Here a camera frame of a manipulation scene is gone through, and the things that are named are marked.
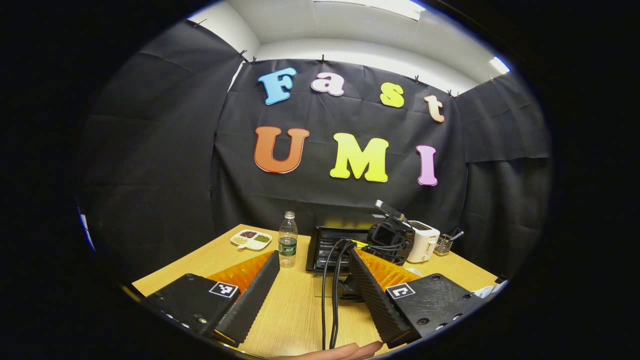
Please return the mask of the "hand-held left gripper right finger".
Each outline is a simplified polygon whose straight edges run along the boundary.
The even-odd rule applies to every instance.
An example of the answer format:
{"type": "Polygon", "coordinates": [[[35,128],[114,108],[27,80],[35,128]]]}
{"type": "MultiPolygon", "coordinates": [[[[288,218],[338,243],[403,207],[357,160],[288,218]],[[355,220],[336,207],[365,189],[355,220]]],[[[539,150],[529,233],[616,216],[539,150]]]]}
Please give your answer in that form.
{"type": "Polygon", "coordinates": [[[352,249],[349,275],[372,317],[380,340],[389,349],[406,346],[443,333],[486,303],[474,292],[493,285],[493,275],[450,253],[414,265],[420,277],[383,260],[385,269],[374,274],[374,255],[352,249]]]}

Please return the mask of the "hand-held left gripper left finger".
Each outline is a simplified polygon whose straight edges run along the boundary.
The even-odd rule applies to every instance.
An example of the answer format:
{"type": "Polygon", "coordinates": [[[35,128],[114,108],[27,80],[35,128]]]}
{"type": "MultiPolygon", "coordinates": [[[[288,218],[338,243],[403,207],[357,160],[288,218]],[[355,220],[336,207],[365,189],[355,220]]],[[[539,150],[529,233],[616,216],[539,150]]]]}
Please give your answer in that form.
{"type": "Polygon", "coordinates": [[[142,299],[186,331],[237,347],[249,334],[281,265],[273,250],[210,276],[185,273],[142,299]]]}

